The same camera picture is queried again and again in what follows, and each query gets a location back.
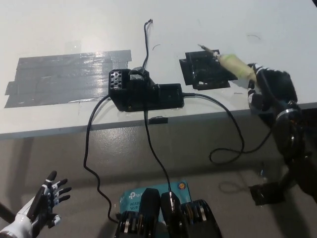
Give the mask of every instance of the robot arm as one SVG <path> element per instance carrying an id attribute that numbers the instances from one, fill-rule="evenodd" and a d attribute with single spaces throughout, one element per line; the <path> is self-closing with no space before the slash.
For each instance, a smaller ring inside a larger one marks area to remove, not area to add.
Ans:
<path id="1" fill-rule="evenodd" d="M 60 196 L 71 187 L 58 190 L 67 179 L 53 184 L 56 175 L 56 171 L 51 172 L 35 197 L 16 214 L 14 222 L 2 229 L 0 238 L 35 238 L 45 225 L 52 228 L 60 222 L 60 215 L 53 213 L 53 207 L 70 198 L 70 195 Z"/>
<path id="2" fill-rule="evenodd" d="M 256 75 L 256 82 L 249 81 L 250 108 L 273 110 L 275 123 L 272 126 L 272 135 L 289 169 L 286 177 L 296 181 L 301 190 L 312 196 L 317 203 L 317 164 L 308 151 L 306 123 L 297 105 L 290 75 L 258 64 L 249 66 Z M 260 94 L 255 91 L 255 84 L 260 88 Z"/>

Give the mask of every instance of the wire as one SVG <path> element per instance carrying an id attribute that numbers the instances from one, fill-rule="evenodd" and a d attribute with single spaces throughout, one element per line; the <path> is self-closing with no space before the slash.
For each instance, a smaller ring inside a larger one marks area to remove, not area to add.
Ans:
<path id="1" fill-rule="evenodd" d="M 150 19 L 146 23 L 144 23 L 145 49 L 147 51 L 147 55 L 144 59 L 143 65 L 142 65 L 142 68 L 144 68 L 144 69 L 146 68 L 147 63 L 148 63 L 148 59 L 149 59 L 149 46 L 148 46 L 149 42 L 148 42 L 147 25 L 151 24 L 151 23 L 153 23 L 152 19 Z"/>
<path id="2" fill-rule="evenodd" d="M 92 126 L 92 122 L 93 122 L 93 119 L 94 119 L 94 116 L 95 116 L 95 113 L 98 109 L 98 107 L 101 105 L 101 103 L 103 103 L 107 98 L 109 97 L 109 95 L 107 96 L 104 96 L 98 103 L 97 105 L 95 106 L 95 108 L 93 109 L 93 112 L 91 113 L 90 115 L 90 118 L 89 118 L 89 121 L 88 121 L 88 125 L 87 125 L 87 132 L 86 132 L 86 149 L 85 149 L 85 157 L 84 157 L 84 168 L 89 171 L 90 173 L 92 173 L 96 179 L 97 179 L 97 191 L 98 193 L 101 194 L 102 197 L 104 197 L 108 203 L 109 203 L 109 209 L 108 209 L 108 218 L 110 221 L 114 222 L 114 223 L 118 223 L 118 221 L 116 221 L 115 219 L 113 219 L 112 217 L 110 217 L 110 212 L 111 212 L 111 207 L 112 207 L 112 204 L 111 204 L 111 201 L 110 199 L 103 193 L 101 192 L 100 190 L 100 177 L 99 175 L 93 171 L 92 169 L 90 169 L 88 166 L 87 166 L 87 157 L 88 157 L 88 149 L 89 149 L 89 134 L 90 134 L 90 129 L 91 129 L 91 126 Z"/>
<path id="3" fill-rule="evenodd" d="M 167 180 L 167 184 L 168 184 L 168 191 L 169 191 L 169 192 L 172 192 L 172 189 L 171 189 L 171 187 L 170 187 L 170 181 L 169 181 L 169 176 L 168 176 L 168 174 L 167 174 L 167 171 L 166 171 L 164 165 L 162 164 L 162 162 L 161 162 L 161 161 L 159 160 L 159 158 L 157 157 L 157 155 L 156 155 L 156 153 L 155 153 L 155 151 L 154 151 L 154 149 L 153 149 L 153 147 L 152 147 L 151 138 L 150 138 L 150 133 L 149 133 L 149 128 L 148 128 L 148 122 L 147 122 L 147 121 L 148 121 L 147 111 L 144 111 L 144 124 L 145 124 L 145 129 L 146 129 L 146 131 L 147 131 L 147 136 L 148 136 L 148 142 L 149 142 L 150 149 L 151 149 L 151 151 L 152 151 L 152 153 L 153 153 L 153 155 L 154 155 L 154 158 L 157 160 L 157 162 L 159 163 L 159 165 L 162 167 L 162 170 L 163 170 L 163 172 L 164 172 L 164 174 L 165 174 L 165 176 L 166 176 L 166 180 Z"/>
<path id="4" fill-rule="evenodd" d="M 145 69 L 146 68 L 146 65 L 147 65 L 147 62 L 148 62 L 148 58 L 149 58 L 149 42 L 148 42 L 148 33 L 147 33 L 147 25 L 148 24 L 151 24 L 153 23 L 153 20 L 150 19 L 148 20 L 145 24 L 144 24 L 144 37 L 145 37 L 145 49 L 146 49 L 146 52 L 147 52 L 147 55 L 144 59 L 144 62 L 143 62 L 143 65 L 142 67 Z M 152 146 L 152 143 L 151 143 L 151 137 L 150 137 L 150 132 L 149 132 L 149 127 L 148 127 L 148 109 L 147 109 L 147 91 L 145 89 L 145 96 L 144 96 L 144 101 L 143 101 L 143 107 L 144 107 L 144 124 L 145 124 L 145 129 L 147 131 L 147 136 L 148 136 L 148 142 L 149 142 L 149 146 L 150 146 L 150 149 L 152 151 L 152 154 L 154 155 L 154 158 L 156 159 L 156 161 L 158 162 L 158 164 L 161 166 L 165 176 L 166 176 L 166 180 L 167 180 L 167 184 L 168 184 L 168 191 L 169 192 L 172 192 L 172 189 L 170 187 L 170 181 L 169 181 L 169 176 L 167 174 L 167 171 L 164 167 L 164 165 L 162 164 L 162 162 L 159 160 L 159 158 L 157 157 L 154 149 L 153 149 L 153 146 Z"/>
<path id="5" fill-rule="evenodd" d="M 238 134 L 239 134 L 239 137 L 240 137 L 240 140 L 241 140 L 241 149 L 240 150 L 233 150 L 233 149 L 229 149 L 229 148 L 216 148 L 214 150 L 212 150 L 209 154 L 209 160 L 210 162 L 212 162 L 213 164 L 216 164 L 216 165 L 225 165 L 225 164 L 229 164 L 229 163 L 232 163 L 234 161 L 236 161 L 242 154 L 251 154 L 253 152 L 256 152 L 257 150 L 259 150 L 265 143 L 266 141 L 269 139 L 271 133 L 272 133 L 272 129 L 268 132 L 268 134 L 265 136 L 265 138 L 263 139 L 263 141 L 254 149 L 252 150 L 249 150 L 249 151 L 244 151 L 244 147 L 245 147 L 245 141 L 244 141 L 244 138 L 243 138 L 243 135 L 241 133 L 241 130 L 240 130 L 240 127 L 236 121 L 236 119 L 234 118 L 234 116 L 232 115 L 231 111 L 225 106 L 223 105 L 221 102 L 217 101 L 216 99 L 212 98 L 212 97 L 209 97 L 207 95 L 204 95 L 204 94 L 198 94 L 198 93 L 183 93 L 183 97 L 202 97 L 204 99 L 208 99 L 210 101 L 212 101 L 213 103 L 217 104 L 218 106 L 222 107 L 228 114 L 228 116 L 232 119 L 237 131 L 238 131 Z M 216 152 L 216 151 L 230 151 L 230 152 L 234 152 L 234 153 L 237 153 L 238 155 L 235 156 L 234 158 L 228 160 L 228 161 L 225 161 L 225 162 L 216 162 L 212 159 L 212 155 Z"/>

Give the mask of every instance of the power adapter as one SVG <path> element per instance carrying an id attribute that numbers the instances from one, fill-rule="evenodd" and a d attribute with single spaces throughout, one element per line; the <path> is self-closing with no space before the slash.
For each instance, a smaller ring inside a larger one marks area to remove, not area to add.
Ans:
<path id="1" fill-rule="evenodd" d="M 184 106 L 179 83 L 155 84 L 143 67 L 112 70 L 109 73 L 109 95 L 118 110 L 124 112 Z"/>

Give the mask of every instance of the gray floor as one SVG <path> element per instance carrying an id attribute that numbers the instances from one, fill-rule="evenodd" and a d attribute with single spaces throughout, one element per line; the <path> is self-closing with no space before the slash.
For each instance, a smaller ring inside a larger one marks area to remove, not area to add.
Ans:
<path id="1" fill-rule="evenodd" d="M 255 147 L 267 133 L 257 117 L 238 118 L 246 146 Z M 287 202 L 255 206 L 248 186 L 278 179 L 283 162 L 270 140 L 261 151 L 238 162 L 216 167 L 208 161 L 218 146 L 239 148 L 229 119 L 214 119 L 178 125 L 150 126 L 154 149 L 172 181 L 186 179 L 194 200 L 205 199 L 225 238 L 317 237 L 317 206 L 295 186 Z M 55 211 L 62 223 L 44 229 L 39 237 L 113 237 L 115 224 L 106 218 L 108 204 L 96 191 L 96 180 L 83 169 L 85 134 L 57 135 L 0 141 L 0 201 L 17 212 L 36 193 L 52 170 L 68 178 L 71 199 Z M 221 161 L 232 155 L 218 153 Z M 265 178 L 259 176 L 263 167 Z M 95 131 L 91 134 L 88 165 L 102 178 L 102 191 L 119 211 L 125 190 L 164 183 L 163 173 L 149 149 L 144 127 Z"/>

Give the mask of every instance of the white robotic hand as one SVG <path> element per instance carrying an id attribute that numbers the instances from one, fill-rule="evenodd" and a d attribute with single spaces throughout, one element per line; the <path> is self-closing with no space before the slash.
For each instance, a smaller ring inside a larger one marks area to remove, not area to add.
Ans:
<path id="1" fill-rule="evenodd" d="M 67 179 L 53 184 L 56 175 L 56 171 L 51 172 L 35 197 L 17 213 L 14 222 L 0 232 L 0 238 L 35 238 L 45 225 L 52 228 L 60 222 L 61 218 L 53 213 L 53 207 L 70 198 L 70 195 L 60 195 L 69 192 L 71 187 L 58 190 Z"/>

